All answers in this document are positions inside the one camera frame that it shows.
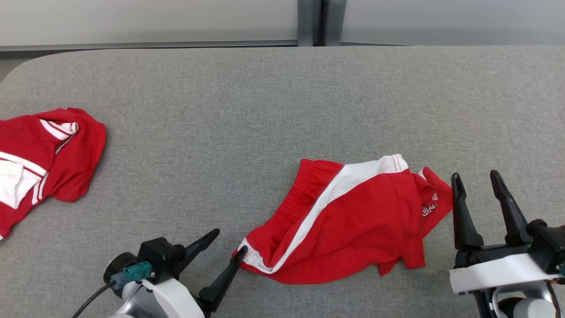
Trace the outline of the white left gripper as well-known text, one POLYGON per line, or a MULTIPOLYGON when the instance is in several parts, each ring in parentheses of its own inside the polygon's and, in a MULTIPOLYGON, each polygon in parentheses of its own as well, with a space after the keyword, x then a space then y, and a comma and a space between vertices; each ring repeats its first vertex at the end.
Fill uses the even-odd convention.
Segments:
MULTIPOLYGON (((220 234, 213 229, 185 248, 185 254, 176 265, 183 272, 188 265, 208 249, 220 234)), ((216 312, 235 275, 248 253, 246 246, 240 248, 226 269, 208 286, 199 292, 200 306, 189 290, 176 279, 159 284, 147 280, 130 282, 122 287, 123 304, 110 318, 206 318, 204 312, 216 312)))

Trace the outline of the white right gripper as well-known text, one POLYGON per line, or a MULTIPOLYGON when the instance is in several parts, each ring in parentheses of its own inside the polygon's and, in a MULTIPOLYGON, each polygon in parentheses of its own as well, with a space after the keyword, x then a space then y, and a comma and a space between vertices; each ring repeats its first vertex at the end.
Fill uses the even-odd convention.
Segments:
POLYGON ((485 246, 476 231, 466 204, 467 193, 458 173, 451 177, 454 245, 457 251, 449 281, 454 293, 526 284, 539 280, 562 280, 557 270, 544 270, 528 253, 528 225, 500 173, 490 171, 495 197, 500 203, 508 245, 485 246))

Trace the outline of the red shorts white stripe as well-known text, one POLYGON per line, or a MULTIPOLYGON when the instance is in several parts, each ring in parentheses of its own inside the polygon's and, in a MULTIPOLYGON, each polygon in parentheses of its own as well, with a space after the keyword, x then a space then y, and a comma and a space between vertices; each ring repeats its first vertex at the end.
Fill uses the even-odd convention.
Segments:
POLYGON ((452 211, 452 189, 400 154, 341 164, 303 159, 273 216, 239 248, 241 267, 283 284, 324 284, 368 266, 426 265, 423 240, 452 211))

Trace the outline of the red white basketball jersey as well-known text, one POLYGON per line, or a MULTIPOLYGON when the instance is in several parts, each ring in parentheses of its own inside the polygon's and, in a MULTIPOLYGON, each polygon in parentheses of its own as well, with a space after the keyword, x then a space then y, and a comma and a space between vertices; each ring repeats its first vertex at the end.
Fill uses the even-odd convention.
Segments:
POLYGON ((0 120, 0 240, 48 197, 84 197, 106 144, 105 125, 68 107, 0 120))

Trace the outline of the long grey metal frame rail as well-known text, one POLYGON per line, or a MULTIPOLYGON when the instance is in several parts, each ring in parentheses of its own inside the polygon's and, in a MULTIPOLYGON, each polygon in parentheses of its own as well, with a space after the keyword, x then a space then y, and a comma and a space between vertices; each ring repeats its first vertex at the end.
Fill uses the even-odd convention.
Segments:
POLYGON ((297 39, 279 40, 243 40, 218 42, 129 42, 129 43, 93 43, 66 45, 0 45, 4 52, 72 52, 99 49, 173 49, 173 48, 264 48, 293 47, 297 39))

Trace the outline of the grey metal partition post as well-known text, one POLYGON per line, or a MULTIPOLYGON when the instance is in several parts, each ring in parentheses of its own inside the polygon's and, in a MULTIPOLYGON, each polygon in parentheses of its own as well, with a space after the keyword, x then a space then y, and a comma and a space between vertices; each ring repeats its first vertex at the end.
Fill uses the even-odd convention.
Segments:
POLYGON ((297 0, 297 45, 341 46, 347 0, 297 0))

